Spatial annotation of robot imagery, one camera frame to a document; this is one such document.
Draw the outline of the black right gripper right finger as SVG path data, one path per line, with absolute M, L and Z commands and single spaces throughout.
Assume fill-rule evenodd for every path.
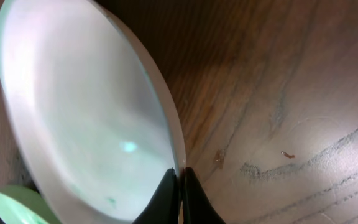
M 185 168 L 181 196 L 184 224 L 225 224 L 209 202 L 191 167 Z

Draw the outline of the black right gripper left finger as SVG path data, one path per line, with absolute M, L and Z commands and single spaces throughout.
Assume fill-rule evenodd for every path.
M 179 186 L 174 169 L 168 169 L 144 211 L 133 224 L 177 224 Z

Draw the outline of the white plate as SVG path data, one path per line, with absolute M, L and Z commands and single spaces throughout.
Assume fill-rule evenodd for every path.
M 186 163 L 170 91 L 95 1 L 4 1 L 0 81 L 27 169 L 61 223 L 132 223 Z

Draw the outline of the mint green plate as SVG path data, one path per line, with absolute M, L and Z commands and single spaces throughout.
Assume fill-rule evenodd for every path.
M 20 185 L 0 189 L 0 219 L 7 224 L 59 224 L 42 196 Z

